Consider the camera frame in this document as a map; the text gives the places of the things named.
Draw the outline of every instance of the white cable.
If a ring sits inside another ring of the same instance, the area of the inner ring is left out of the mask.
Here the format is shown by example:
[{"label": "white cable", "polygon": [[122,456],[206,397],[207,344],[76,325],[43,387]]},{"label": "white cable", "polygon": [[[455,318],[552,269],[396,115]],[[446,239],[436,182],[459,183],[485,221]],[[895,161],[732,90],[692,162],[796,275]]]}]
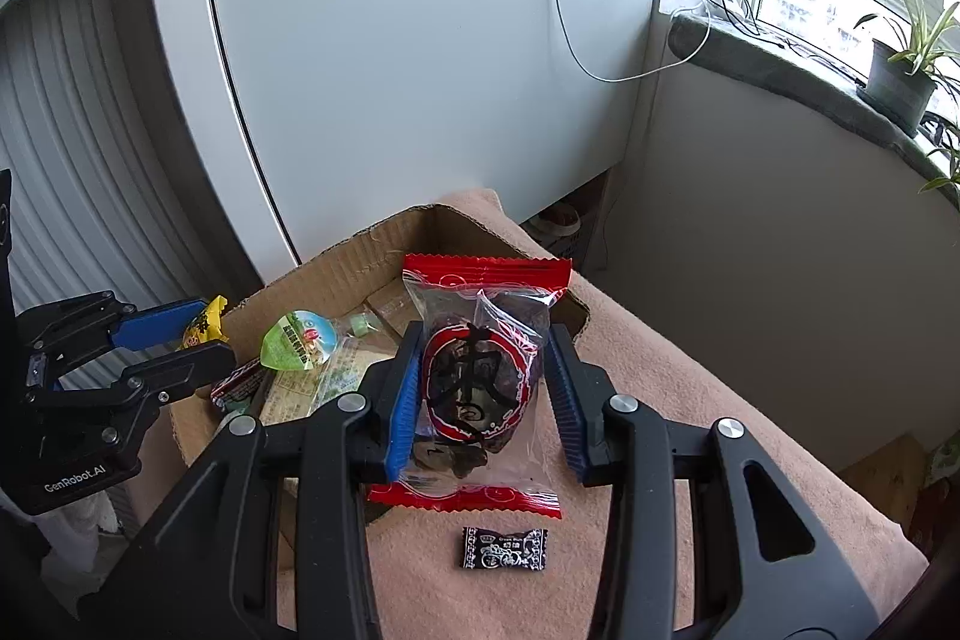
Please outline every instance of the white cable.
[{"label": "white cable", "polygon": [[[656,74],[658,71],[663,71],[666,68],[673,68],[674,66],[680,66],[680,64],[684,64],[688,62],[688,60],[690,60],[694,55],[700,52],[701,49],[703,49],[704,44],[707,44],[707,39],[709,39],[710,30],[712,29],[712,23],[713,23],[713,15],[710,13],[710,5],[709,3],[704,4],[704,8],[707,9],[707,33],[704,34],[704,41],[700,42],[697,46],[697,49],[693,50],[693,52],[691,52],[682,61],[677,61],[676,63],[670,63],[670,64],[667,64],[666,66],[660,66],[659,68],[652,68],[650,71],[645,71],[642,74],[635,74],[632,77],[621,77],[619,79],[607,79],[606,77],[597,76],[592,71],[589,71],[589,69],[580,62],[580,59],[577,57],[577,53],[573,52],[573,44],[570,44],[570,36],[566,32],[566,23],[563,22],[563,12],[560,11],[560,0],[553,0],[553,1],[557,6],[557,17],[560,18],[560,30],[563,30],[563,39],[566,39],[566,48],[570,50],[570,54],[573,56],[573,60],[577,62],[577,66],[580,67],[580,70],[584,74],[586,74],[588,77],[592,77],[597,82],[607,82],[610,84],[614,84],[617,82],[631,82],[632,80],[635,80],[635,79],[642,79],[643,77],[651,76],[651,74]],[[680,12],[695,12],[699,8],[700,8],[700,5],[697,4],[696,6],[691,6],[688,9],[675,10],[673,14],[670,15],[671,25],[673,23],[673,19],[677,17],[677,15],[679,15]]]}]

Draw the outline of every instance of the blue gripper pad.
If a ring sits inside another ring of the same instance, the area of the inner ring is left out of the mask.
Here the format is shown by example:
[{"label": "blue gripper pad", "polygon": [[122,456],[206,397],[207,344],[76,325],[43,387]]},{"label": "blue gripper pad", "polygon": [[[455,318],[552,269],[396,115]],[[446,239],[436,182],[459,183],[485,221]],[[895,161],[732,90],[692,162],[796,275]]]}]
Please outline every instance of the blue gripper pad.
[{"label": "blue gripper pad", "polygon": [[587,473],[587,419],[577,402],[573,381],[552,332],[544,350],[544,377],[566,464],[582,482]]},{"label": "blue gripper pad", "polygon": [[416,429],[416,413],[419,402],[419,367],[424,355],[418,347],[411,355],[405,372],[400,393],[397,394],[397,403],[390,418],[390,447],[387,448],[387,458],[384,459],[384,468],[387,480],[393,482],[400,477],[400,470],[406,466],[410,458],[410,450],[414,445]]},{"label": "blue gripper pad", "polygon": [[184,330],[206,307],[203,299],[187,299],[152,307],[120,320],[112,335],[113,347],[143,350],[165,342],[181,340]]}]

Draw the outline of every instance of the silver screw head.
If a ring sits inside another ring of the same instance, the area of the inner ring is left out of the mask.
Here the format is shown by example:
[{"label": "silver screw head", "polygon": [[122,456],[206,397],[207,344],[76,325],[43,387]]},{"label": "silver screw head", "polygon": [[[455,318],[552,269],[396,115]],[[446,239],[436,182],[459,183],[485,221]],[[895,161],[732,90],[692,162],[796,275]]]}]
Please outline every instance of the silver screw head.
[{"label": "silver screw head", "polygon": [[253,430],[256,429],[256,420],[253,420],[250,415],[237,415],[234,420],[230,421],[228,428],[231,434],[235,434],[237,437],[246,437],[247,434],[252,434]]},{"label": "silver screw head", "polygon": [[717,421],[717,431],[729,439],[740,439],[747,429],[736,418],[721,418]]},{"label": "silver screw head", "polygon": [[640,402],[628,393],[618,393],[610,398],[610,406],[618,413],[632,413],[640,406]]},{"label": "silver screw head", "polygon": [[345,393],[337,400],[337,407],[344,413],[359,413],[367,406],[367,400],[363,394]]}]

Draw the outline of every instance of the yellow snack package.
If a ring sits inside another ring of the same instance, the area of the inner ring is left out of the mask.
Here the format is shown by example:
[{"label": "yellow snack package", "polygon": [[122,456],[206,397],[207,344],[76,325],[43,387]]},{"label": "yellow snack package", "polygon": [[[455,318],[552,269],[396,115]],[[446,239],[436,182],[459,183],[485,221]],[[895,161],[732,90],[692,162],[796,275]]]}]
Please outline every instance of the yellow snack package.
[{"label": "yellow snack package", "polygon": [[182,347],[193,347],[204,342],[210,342],[212,339],[222,339],[224,342],[229,342],[227,335],[220,330],[220,316],[225,309],[227,309],[227,299],[222,296],[217,296],[206,305],[186,327]]}]

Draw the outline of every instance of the windowsill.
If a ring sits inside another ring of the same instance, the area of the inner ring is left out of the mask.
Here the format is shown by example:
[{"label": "windowsill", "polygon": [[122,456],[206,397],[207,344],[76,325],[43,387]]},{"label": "windowsill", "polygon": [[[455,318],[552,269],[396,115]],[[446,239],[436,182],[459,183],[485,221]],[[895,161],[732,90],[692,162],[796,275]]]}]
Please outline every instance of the windowsill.
[{"label": "windowsill", "polygon": [[[789,49],[745,36],[726,20],[714,18],[712,26],[707,44],[690,63],[798,101],[858,137],[892,150],[927,180],[943,176],[917,140],[857,97],[853,81]],[[678,58],[688,57],[703,42],[706,32],[706,18],[677,15],[667,39],[671,52]],[[960,210],[957,189],[939,191]]]}]

